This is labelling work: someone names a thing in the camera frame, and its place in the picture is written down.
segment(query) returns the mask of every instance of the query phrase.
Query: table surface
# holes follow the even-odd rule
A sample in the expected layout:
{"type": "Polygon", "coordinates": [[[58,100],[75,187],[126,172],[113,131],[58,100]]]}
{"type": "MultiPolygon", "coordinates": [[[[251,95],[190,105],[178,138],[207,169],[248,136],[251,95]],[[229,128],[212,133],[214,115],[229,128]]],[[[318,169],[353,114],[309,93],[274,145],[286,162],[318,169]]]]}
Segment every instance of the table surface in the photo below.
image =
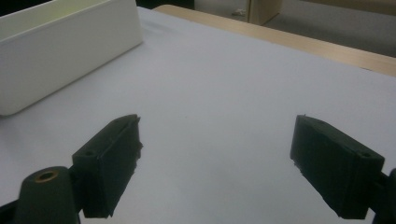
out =
{"type": "Polygon", "coordinates": [[[294,35],[242,21],[234,21],[204,12],[164,5],[155,8],[162,13],[199,22],[222,30],[266,40],[293,49],[302,50],[341,63],[396,77],[396,58],[360,49],[353,49],[313,38],[294,35]]]}
{"type": "Polygon", "coordinates": [[[0,204],[111,120],[141,117],[142,158],[114,217],[83,223],[345,221],[289,158],[297,115],[322,119],[396,165],[396,78],[143,8],[144,42],[0,118],[0,204]]]}

